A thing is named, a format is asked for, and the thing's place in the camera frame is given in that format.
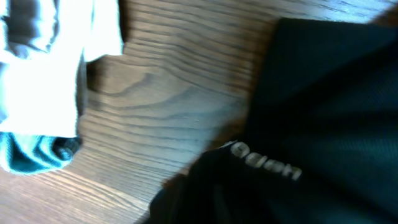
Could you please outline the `black t-shirt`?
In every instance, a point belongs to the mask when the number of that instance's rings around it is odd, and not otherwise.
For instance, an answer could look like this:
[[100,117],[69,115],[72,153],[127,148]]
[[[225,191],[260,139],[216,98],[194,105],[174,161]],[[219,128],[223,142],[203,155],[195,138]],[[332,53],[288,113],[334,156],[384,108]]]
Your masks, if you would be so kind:
[[149,223],[397,222],[397,28],[281,19],[242,135],[153,199]]

